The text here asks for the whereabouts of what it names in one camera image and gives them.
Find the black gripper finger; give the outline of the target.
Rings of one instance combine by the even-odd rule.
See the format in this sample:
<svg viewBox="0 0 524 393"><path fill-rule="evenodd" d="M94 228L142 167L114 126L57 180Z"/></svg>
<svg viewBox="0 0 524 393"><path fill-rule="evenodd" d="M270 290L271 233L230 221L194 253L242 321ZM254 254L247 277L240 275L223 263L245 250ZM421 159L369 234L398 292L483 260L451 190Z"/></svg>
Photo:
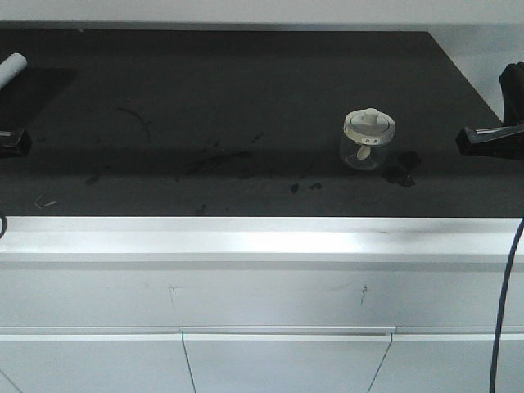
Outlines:
<svg viewBox="0 0 524 393"><path fill-rule="evenodd" d="M503 125L523 123L523 63L512 63L505 67L499 77L503 96Z"/></svg>
<svg viewBox="0 0 524 393"><path fill-rule="evenodd" d="M32 147L32 138L25 129L1 132L2 156L27 156Z"/></svg>
<svg viewBox="0 0 524 393"><path fill-rule="evenodd" d="M491 129L464 127L455 141L462 155L522 155L523 124Z"/></svg>

